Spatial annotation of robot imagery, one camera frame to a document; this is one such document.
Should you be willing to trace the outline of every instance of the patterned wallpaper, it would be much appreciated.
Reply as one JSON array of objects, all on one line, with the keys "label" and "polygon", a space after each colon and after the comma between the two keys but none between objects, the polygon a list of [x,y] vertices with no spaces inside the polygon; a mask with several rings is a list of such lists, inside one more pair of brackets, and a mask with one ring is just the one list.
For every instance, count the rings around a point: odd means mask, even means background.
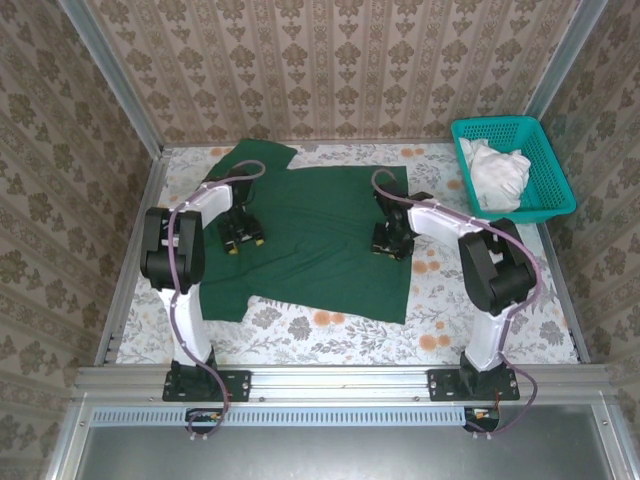
[{"label": "patterned wallpaper", "polygon": [[571,0],[89,0],[165,143],[445,138],[522,113]]},{"label": "patterned wallpaper", "polygon": [[0,478],[42,474],[150,159],[55,1],[0,1]]},{"label": "patterned wallpaper", "polygon": [[640,1],[609,1],[543,124],[579,202],[554,243],[640,451]]}]

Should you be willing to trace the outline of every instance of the basket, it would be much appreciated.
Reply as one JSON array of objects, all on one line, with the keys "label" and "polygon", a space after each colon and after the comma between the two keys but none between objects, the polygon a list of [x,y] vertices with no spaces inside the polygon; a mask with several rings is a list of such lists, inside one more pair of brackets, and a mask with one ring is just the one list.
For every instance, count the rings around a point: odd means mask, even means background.
[{"label": "basket", "polygon": [[[504,116],[456,120],[451,125],[451,132],[471,201],[471,210],[475,216],[489,220],[508,218],[514,223],[539,223],[556,215],[571,213],[576,209],[573,192],[549,140],[535,118]],[[502,153],[521,149],[522,154],[531,161],[529,183],[520,198],[518,210],[509,213],[493,213],[480,208],[471,182],[471,174],[462,154],[460,138],[468,140],[486,138],[491,148]]]}]

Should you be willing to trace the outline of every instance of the floral patterned mat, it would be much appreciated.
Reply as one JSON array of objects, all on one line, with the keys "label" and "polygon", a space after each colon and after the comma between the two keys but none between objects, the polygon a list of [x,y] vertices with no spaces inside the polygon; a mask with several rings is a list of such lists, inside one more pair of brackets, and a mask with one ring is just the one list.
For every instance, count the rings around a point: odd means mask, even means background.
[{"label": "floral patterned mat", "polygon": [[[407,167],[410,193],[426,191],[468,212],[450,144],[295,146],[290,168],[336,165]],[[230,148],[177,148],[160,205],[175,205]],[[518,227],[543,271],[541,300],[514,320],[506,353],[516,363],[577,363],[560,301],[535,225]],[[416,239],[407,319],[387,324],[355,315],[252,297],[241,323],[206,322],[220,364],[454,364],[471,335],[474,307],[458,253],[428,237]],[[118,363],[169,363],[172,339],[155,291],[140,277],[118,351]]]}]

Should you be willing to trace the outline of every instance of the metal grate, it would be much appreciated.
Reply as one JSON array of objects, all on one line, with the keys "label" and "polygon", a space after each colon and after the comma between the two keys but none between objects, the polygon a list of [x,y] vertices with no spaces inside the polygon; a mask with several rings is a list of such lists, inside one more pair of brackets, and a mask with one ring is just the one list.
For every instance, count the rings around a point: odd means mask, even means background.
[{"label": "metal grate", "polygon": [[[92,427],[186,426],[185,407],[100,407]],[[225,424],[233,427],[351,427],[351,426],[459,426],[463,407],[421,408],[256,408],[229,411]],[[209,425],[194,422],[194,426]]]}]

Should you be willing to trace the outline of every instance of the white cloth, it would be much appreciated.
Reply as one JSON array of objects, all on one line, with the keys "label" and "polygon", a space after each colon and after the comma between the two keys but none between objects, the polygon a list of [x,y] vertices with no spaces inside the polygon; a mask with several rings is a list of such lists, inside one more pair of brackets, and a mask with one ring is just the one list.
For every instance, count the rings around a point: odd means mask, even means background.
[{"label": "white cloth", "polygon": [[486,139],[460,139],[480,207],[487,212],[512,212],[529,181],[531,162],[520,150],[500,153]]}]

